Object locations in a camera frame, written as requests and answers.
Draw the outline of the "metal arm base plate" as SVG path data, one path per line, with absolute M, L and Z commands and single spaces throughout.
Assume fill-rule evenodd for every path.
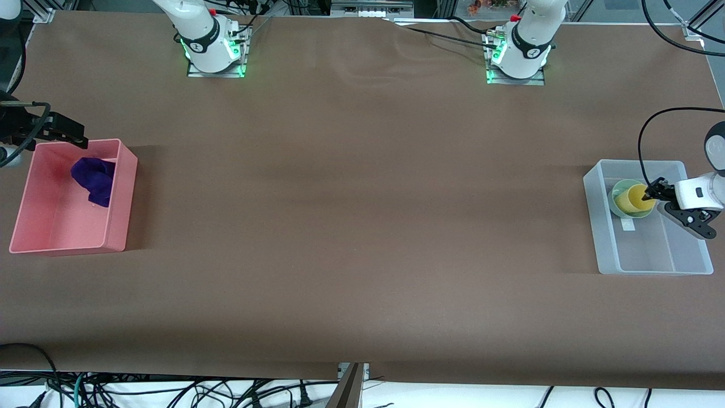
M 493 46 L 484 50 L 487 83 L 512 86 L 545 85 L 544 65 L 551 46 L 544 50 L 533 48 L 523 52 L 503 35 L 482 35 L 481 39 L 485 45 Z
M 223 39 L 225 62 L 229 65 L 223 70 L 214 73 L 207 73 L 200 70 L 191 61 L 191 57 L 186 52 L 185 57 L 188 60 L 186 75 L 190 78 L 243 78 L 246 75 L 246 65 L 249 56 L 251 38 L 251 28 L 244 28 L 240 33 L 235 34 L 231 39 Z

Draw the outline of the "grey stand post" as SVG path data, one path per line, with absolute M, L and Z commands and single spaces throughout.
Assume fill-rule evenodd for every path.
M 352 363 L 339 380 L 325 408 L 360 408 L 364 383 L 362 374 L 359 362 Z

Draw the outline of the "clear plastic bin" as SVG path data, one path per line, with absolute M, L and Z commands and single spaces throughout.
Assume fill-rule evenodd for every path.
M 705 240 L 695 238 L 658 209 L 643 219 L 621 219 L 609 211 L 608 193 L 622 179 L 645 182 L 638 161 L 599 160 L 583 176 L 600 273 L 712 274 L 714 266 Z

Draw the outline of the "orange patterned object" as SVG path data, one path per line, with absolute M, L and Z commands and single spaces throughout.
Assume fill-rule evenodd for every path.
M 481 10 L 503 10 L 515 7 L 518 0 L 471 0 L 467 7 L 469 16 L 478 15 Z

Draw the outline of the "metal stand bracket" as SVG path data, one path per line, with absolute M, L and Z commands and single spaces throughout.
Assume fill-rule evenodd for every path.
M 337 379 L 341 380 L 347 372 L 347 369 L 351 367 L 352 363 L 341 362 L 338 364 Z M 370 369 L 368 363 L 360 363 L 360 372 L 362 372 L 362 381 L 366 382 L 370 380 Z

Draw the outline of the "purple microfibre cloth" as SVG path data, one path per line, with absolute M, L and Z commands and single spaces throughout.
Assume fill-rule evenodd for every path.
M 88 191 L 88 201 L 109 207 L 116 163 L 93 157 L 80 158 L 70 170 L 72 178 Z

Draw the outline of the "brown table cover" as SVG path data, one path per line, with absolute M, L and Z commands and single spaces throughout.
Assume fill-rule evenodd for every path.
M 600 274 L 583 175 L 660 109 L 720 106 L 707 60 L 641 25 L 566 25 L 544 86 L 385 20 L 272 18 L 245 78 L 189 78 L 165 15 L 65 11 L 21 100 L 138 158 L 127 248 L 8 251 L 0 343 L 61 370 L 725 388 L 714 273 Z

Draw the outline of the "white power strip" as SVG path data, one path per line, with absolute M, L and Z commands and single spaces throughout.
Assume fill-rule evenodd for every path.
M 331 16 L 414 18 L 413 0 L 331 0 Z

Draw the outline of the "pink plastic bin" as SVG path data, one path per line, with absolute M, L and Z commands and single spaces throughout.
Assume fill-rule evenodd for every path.
M 89 201 L 88 190 L 71 176 L 81 158 L 116 166 L 109 206 Z M 12 254 L 72 256 L 125 249 L 137 156 L 119 139 L 88 142 L 83 150 L 64 142 L 37 145 L 16 215 L 8 250 Z

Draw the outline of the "yellow plastic cup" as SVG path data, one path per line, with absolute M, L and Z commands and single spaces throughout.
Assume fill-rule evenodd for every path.
M 629 186 L 622 184 L 613 193 L 614 207 L 625 216 L 641 219 L 651 214 L 657 205 L 655 199 L 645 199 L 647 185 L 636 183 Z

